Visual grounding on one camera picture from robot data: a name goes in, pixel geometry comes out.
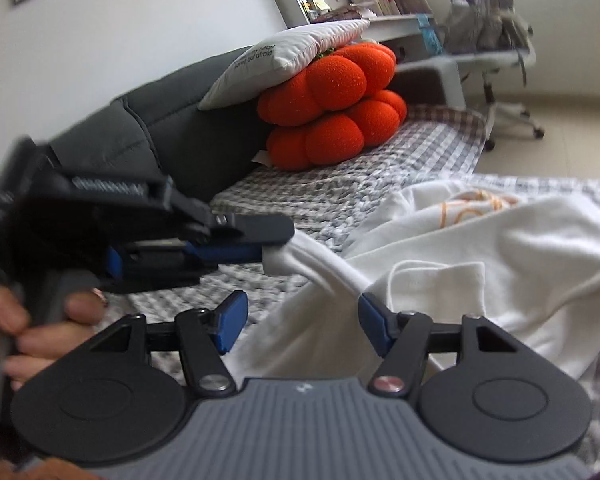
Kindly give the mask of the white sweatshirt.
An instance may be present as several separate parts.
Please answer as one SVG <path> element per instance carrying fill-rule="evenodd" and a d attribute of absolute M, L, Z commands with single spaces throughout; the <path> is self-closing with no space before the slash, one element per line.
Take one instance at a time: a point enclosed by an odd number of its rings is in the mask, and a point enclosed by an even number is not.
<path fill-rule="evenodd" d="M 580 194 L 415 184 L 388 194 L 342 252 L 297 232 L 263 269 L 306 284 L 226 356 L 237 379 L 370 376 L 366 292 L 439 323 L 484 316 L 571 377 L 600 352 L 600 207 Z"/>

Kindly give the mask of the grey checked quilt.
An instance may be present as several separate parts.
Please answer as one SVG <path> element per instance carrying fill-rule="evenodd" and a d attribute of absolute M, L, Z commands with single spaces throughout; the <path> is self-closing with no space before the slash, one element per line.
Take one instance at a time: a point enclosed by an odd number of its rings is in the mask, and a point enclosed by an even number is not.
<path fill-rule="evenodd" d="M 112 310 L 161 322 L 242 289 L 249 318 L 233 373 L 361 377 L 376 356 L 356 322 L 360 292 L 442 323 L 480 313 L 582 382 L 593 419 L 579 453 L 600 469 L 600 181 L 478 176 L 482 140 L 480 119 L 438 125 L 420 113 L 338 166 L 259 169 L 213 205 L 282 212 L 296 242 L 262 266 L 222 266 Z"/>

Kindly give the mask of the red pumpkin plush cushion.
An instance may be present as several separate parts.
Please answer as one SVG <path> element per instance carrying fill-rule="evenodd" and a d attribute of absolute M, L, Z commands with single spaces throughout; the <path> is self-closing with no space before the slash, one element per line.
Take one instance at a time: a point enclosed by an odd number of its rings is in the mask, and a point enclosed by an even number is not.
<path fill-rule="evenodd" d="M 332 166 L 388 142 L 408 106 L 388 89 L 396 56 L 361 42 L 323 53 L 289 80 L 263 91 L 260 119 L 273 127 L 266 150 L 273 167 L 303 171 Z"/>

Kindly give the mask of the dark grey sofa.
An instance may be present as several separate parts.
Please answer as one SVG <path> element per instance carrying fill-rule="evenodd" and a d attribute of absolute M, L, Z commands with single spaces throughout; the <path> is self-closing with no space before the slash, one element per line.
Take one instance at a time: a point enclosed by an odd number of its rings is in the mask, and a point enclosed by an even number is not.
<path fill-rule="evenodd" d="M 259 117 L 261 93 L 216 110 L 198 107 L 235 58 L 207 58 L 119 96 L 53 138 L 54 152 L 66 166 L 169 176 L 185 195 L 218 209 L 279 211 L 311 228 L 358 221 L 413 174 L 469 174 L 477 165 L 482 119 L 445 103 L 438 74 L 396 70 L 388 89 L 408 114 L 388 142 L 337 165 L 279 170 L 266 150 L 273 127 Z"/>

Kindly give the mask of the white printed pillow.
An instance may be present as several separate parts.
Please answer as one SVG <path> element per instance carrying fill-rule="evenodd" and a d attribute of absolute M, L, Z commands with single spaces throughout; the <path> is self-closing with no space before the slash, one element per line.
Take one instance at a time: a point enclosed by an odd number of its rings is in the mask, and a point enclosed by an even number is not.
<path fill-rule="evenodd" d="M 296 76 L 320 53 L 355 40 L 369 27 L 369 20 L 359 18 L 303 25 L 278 32 L 239 55 L 212 84 L 198 107 L 215 110 L 247 102 Z"/>

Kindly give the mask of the white office chair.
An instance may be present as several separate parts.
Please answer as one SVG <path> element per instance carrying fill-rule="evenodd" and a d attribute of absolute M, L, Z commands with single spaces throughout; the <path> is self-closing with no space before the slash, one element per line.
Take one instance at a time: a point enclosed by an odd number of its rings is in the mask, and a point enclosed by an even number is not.
<path fill-rule="evenodd" d="M 518 124 L 529 127 L 532 130 L 532 136 L 536 140 L 544 138 L 545 130 L 531 118 L 527 107 L 520 103 L 503 103 L 498 101 L 494 96 L 492 88 L 491 76 L 499 73 L 501 70 L 516 68 L 521 73 L 522 82 L 524 84 L 528 82 L 528 69 L 535 64 L 536 54 L 531 41 L 533 28 L 526 21 L 530 32 L 529 47 L 527 49 L 460 55 L 446 52 L 444 48 L 444 23 L 441 25 L 432 24 L 429 18 L 426 18 L 422 14 L 419 14 L 417 21 L 425 48 L 429 54 L 433 56 L 443 55 L 450 58 L 456 64 L 457 68 L 466 75 L 472 73 L 481 75 L 483 94 L 486 100 L 486 143 L 484 144 L 484 148 L 487 151 L 491 151 L 494 148 L 492 132 L 498 118 L 506 118 L 511 122 L 518 122 Z"/>

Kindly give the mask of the camouflage backpack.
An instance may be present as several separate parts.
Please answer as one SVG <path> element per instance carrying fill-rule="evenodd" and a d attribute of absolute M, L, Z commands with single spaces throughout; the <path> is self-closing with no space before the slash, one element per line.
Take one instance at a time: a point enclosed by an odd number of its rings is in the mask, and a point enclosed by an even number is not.
<path fill-rule="evenodd" d="M 449 54 L 477 54 L 529 47 L 529 27 L 513 0 L 450 0 L 443 24 Z"/>

